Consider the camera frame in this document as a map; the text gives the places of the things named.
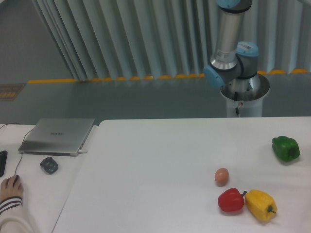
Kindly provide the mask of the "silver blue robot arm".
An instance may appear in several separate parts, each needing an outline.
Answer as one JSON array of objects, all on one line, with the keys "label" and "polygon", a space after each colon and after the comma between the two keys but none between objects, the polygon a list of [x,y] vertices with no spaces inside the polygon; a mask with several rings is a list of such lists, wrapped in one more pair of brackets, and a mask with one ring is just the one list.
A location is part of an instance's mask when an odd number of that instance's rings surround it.
[{"label": "silver blue robot arm", "polygon": [[257,73],[258,52],[248,52],[256,46],[247,47],[246,53],[238,51],[238,40],[244,14],[251,8],[251,0],[218,0],[220,25],[214,53],[209,65],[203,69],[207,81],[215,88],[220,88],[230,81],[248,79]]}]

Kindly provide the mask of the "person's hand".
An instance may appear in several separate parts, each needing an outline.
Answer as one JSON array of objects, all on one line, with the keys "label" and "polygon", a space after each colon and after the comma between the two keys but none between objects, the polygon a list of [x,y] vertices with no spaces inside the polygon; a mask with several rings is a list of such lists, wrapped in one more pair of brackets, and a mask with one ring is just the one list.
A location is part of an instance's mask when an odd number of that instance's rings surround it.
[{"label": "person's hand", "polygon": [[13,181],[16,175],[4,179],[0,184],[0,200],[4,201],[10,198],[22,198],[23,197],[23,185],[21,183],[21,179],[16,182],[15,186],[13,186]]}]

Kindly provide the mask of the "striped sleeve forearm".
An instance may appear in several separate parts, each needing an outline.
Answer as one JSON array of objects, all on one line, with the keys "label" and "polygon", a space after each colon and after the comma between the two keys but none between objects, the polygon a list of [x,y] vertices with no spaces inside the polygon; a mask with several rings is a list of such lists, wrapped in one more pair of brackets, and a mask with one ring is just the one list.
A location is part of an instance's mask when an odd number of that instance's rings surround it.
[{"label": "striped sleeve forearm", "polygon": [[22,198],[13,196],[0,203],[1,233],[37,233],[28,212],[22,205]]}]

